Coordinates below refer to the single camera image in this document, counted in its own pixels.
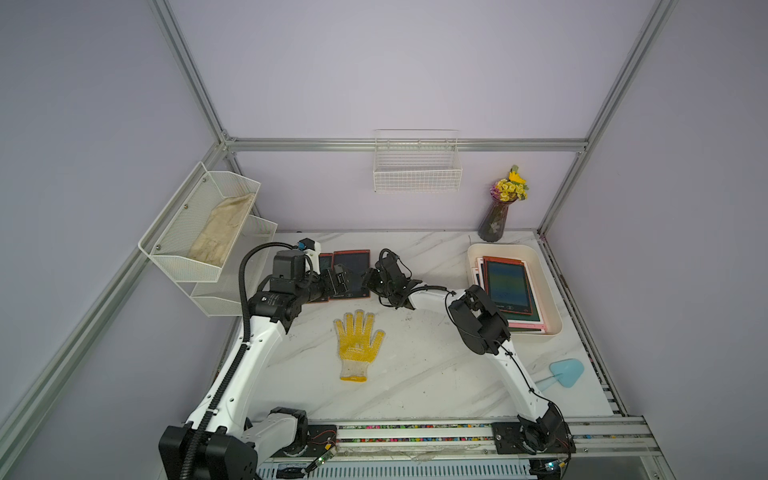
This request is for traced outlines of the red writing tablet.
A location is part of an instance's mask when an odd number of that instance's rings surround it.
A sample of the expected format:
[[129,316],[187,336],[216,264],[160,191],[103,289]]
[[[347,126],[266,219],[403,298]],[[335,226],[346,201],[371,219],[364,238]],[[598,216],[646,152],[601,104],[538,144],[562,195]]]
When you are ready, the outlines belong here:
[[320,303],[330,300],[334,293],[331,280],[332,255],[312,254],[309,256],[312,265],[309,272],[309,302]]
[[370,268],[369,250],[335,251],[332,265],[341,265],[347,272],[347,290],[334,295],[333,300],[370,297],[370,291],[363,282],[363,278]]
[[502,311],[523,316],[533,314],[533,295],[527,269],[521,260],[483,258],[485,290]]

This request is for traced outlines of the pink writing tablet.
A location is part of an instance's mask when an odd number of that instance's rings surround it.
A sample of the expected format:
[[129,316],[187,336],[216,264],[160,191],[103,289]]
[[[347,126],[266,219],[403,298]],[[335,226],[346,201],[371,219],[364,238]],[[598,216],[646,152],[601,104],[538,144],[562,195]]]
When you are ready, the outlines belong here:
[[[476,279],[478,280],[477,285],[479,285],[486,292],[485,285],[484,285],[484,275],[483,275],[483,258],[484,257],[486,256],[483,256],[477,259],[477,268],[474,269],[474,273],[476,275]],[[532,283],[530,279],[529,279],[529,283],[532,290]],[[531,329],[535,331],[537,334],[539,334],[544,331],[544,326],[543,326],[543,321],[539,318],[539,312],[536,306],[536,302],[534,300],[534,296],[533,296],[533,302],[534,302],[533,314],[531,316],[523,316],[523,315],[518,315],[513,313],[507,313],[500,310],[496,305],[495,306],[500,311],[502,317],[508,321],[508,325],[512,331],[527,332],[529,329]]]

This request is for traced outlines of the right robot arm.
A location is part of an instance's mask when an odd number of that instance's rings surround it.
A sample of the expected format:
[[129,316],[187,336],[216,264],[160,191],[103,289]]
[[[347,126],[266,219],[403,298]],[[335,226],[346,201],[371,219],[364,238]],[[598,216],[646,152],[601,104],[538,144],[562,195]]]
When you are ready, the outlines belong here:
[[414,279],[401,270],[400,257],[389,249],[380,252],[362,283],[386,307],[447,316],[463,344],[499,372],[517,412],[522,450],[539,454],[562,447],[573,453],[571,430],[561,409],[542,394],[520,362],[508,321],[485,290],[478,285],[450,289]]

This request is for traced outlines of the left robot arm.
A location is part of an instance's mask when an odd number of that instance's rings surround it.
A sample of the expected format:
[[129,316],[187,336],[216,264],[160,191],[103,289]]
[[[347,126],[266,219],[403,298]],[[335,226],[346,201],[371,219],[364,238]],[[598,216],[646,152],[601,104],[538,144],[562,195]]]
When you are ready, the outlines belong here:
[[158,449],[170,479],[255,479],[261,463],[279,452],[295,455],[308,443],[305,411],[277,407],[251,418],[257,383],[305,304],[347,287],[343,268],[321,270],[319,242],[266,242],[238,268],[241,325],[237,343],[198,407],[181,426],[169,426]]

